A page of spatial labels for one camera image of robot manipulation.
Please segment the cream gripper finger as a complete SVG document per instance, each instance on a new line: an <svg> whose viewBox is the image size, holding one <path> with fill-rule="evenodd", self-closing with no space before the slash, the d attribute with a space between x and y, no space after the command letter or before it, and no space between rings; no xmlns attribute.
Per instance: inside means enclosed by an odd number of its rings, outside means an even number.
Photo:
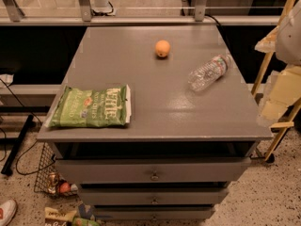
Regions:
<svg viewBox="0 0 301 226"><path fill-rule="evenodd" d="M262 53L271 53L276 51L276 40L279 26L277 25L263 39L257 42L255 50Z"/></svg>
<svg viewBox="0 0 301 226"><path fill-rule="evenodd" d="M271 126L301 98L301 67L288 65L280 73L272 71L259 103L257 123Z"/></svg>

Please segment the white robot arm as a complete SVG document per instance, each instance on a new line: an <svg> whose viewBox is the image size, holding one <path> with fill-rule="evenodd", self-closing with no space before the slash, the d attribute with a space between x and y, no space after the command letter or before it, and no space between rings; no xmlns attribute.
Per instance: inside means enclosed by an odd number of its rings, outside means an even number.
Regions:
<svg viewBox="0 0 301 226"><path fill-rule="evenodd" d="M287 67L280 73L272 72L264 88L257 121L270 127L301 98L301 1L284 17L280 25L257 42L260 52L274 52Z"/></svg>

